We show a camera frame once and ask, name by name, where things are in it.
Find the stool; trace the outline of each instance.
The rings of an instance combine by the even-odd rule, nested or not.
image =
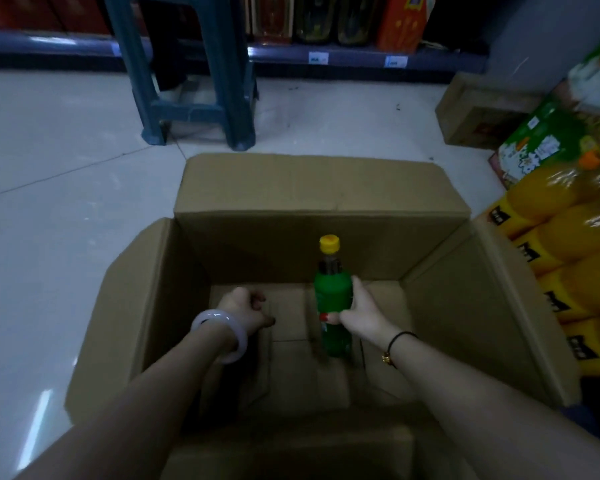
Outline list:
[[[132,1],[135,0],[105,3],[131,79],[144,126],[143,139],[149,144],[166,144],[167,121],[202,121],[222,125],[226,142],[233,150],[252,147],[256,136],[251,108],[258,88],[247,53],[240,0],[156,0],[190,5],[196,10],[216,90],[215,104],[179,104],[158,97],[136,28]]]

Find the hand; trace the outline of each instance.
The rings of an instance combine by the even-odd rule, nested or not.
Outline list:
[[[360,278],[353,276],[352,281],[353,303],[351,309],[328,314],[327,322],[342,323],[347,330],[361,339],[368,340],[376,347],[386,350],[389,341],[401,330],[385,318]]]
[[[218,309],[227,312],[244,327],[247,335],[252,335],[262,327],[272,326],[276,319],[262,313],[264,295],[256,291],[251,293],[247,288],[238,287],[226,293],[218,304]]]

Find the person's left arm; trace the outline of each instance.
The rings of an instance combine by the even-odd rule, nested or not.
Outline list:
[[[273,319],[263,295],[245,288],[227,293],[218,308],[249,335]],[[17,480],[157,479],[187,410],[216,357],[236,346],[231,328],[207,321],[134,379],[97,416],[67,432]]]

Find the gray wall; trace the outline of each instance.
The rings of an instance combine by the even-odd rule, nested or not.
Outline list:
[[[599,42],[600,0],[512,0],[485,37],[489,79],[545,93]]]

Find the bangle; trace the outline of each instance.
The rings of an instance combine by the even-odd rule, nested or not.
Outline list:
[[[224,323],[225,325],[228,325],[234,332],[235,338],[238,339],[237,350],[222,357],[222,359],[220,359],[220,363],[228,364],[240,360],[244,353],[247,352],[247,332],[244,329],[244,327],[242,327],[238,320],[233,318],[227,312],[224,312],[222,310],[206,310],[198,314],[195,320],[193,320],[193,323],[191,324],[191,331],[194,331],[197,328],[199,328],[200,325],[202,325],[202,323],[206,322],[207,320],[218,321]]]
[[[387,365],[391,365],[392,367],[395,367],[395,364],[391,360],[391,355],[389,355],[391,352],[391,346],[396,341],[396,339],[398,337],[400,337],[401,335],[411,335],[412,337],[415,337],[416,339],[418,339],[418,336],[412,331],[401,331],[398,335],[396,335],[394,338],[391,339],[391,342],[389,342],[389,346],[386,348],[386,352],[384,354],[382,354],[382,361]]]

